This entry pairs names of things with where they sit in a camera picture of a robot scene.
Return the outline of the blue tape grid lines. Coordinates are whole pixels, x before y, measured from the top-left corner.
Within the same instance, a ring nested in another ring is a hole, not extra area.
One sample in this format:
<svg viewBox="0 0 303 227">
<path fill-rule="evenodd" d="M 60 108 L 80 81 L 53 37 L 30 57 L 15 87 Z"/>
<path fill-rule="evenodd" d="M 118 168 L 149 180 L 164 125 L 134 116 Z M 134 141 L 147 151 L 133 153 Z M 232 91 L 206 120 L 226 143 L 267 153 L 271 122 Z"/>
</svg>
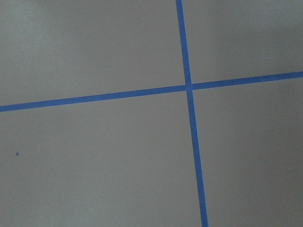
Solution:
<svg viewBox="0 0 303 227">
<path fill-rule="evenodd" d="M 219 81 L 193 83 L 191 78 L 191 72 L 190 72 L 190 62 L 189 62 L 188 47 L 187 47 L 187 36 L 186 36 L 186 26 L 185 26 L 184 13 L 183 13 L 183 5 L 182 5 L 182 1 L 180 0 L 176 1 L 176 11 L 178 17 L 180 47 L 182 53 L 182 63 L 183 63 L 183 71 L 184 71 L 184 79 L 185 79 L 185 83 L 183 85 L 114 92 L 114 93 L 91 95 L 91 96 L 80 96 L 80 97 L 71 97 L 71 98 L 63 98 L 63 99 L 36 101 L 36 102 L 21 103 L 21 104 L 2 105 L 0 107 L 0 110 L 1 112 L 11 112 L 17 110 L 36 109 L 36 108 L 44 108 L 44 107 L 60 106 L 60 105 L 72 105 L 72 104 L 80 104 L 80 103 L 88 103 L 88 102 L 97 102 L 103 100 L 116 100 L 122 98 L 149 96 L 149 95 L 175 93 L 175 92 L 184 91 L 187 95 L 187 108 L 188 108 L 189 124 L 191 130 L 191 140 L 193 147 L 201 225 L 207 227 L 209 225 L 209 222 L 207 217 L 203 170 L 202 170 L 201 157 L 200 157 L 200 147 L 198 140 L 196 111 L 195 111 L 193 92 L 195 90 L 217 88 L 217 87 L 231 87 L 237 85 L 264 83 L 270 81 L 298 79 L 298 78 L 302 78 L 303 73 L 299 71 L 299 72 L 289 72 L 289 73 L 256 76 L 256 77 L 248 77 L 248 78 L 226 79 Z"/>
</svg>

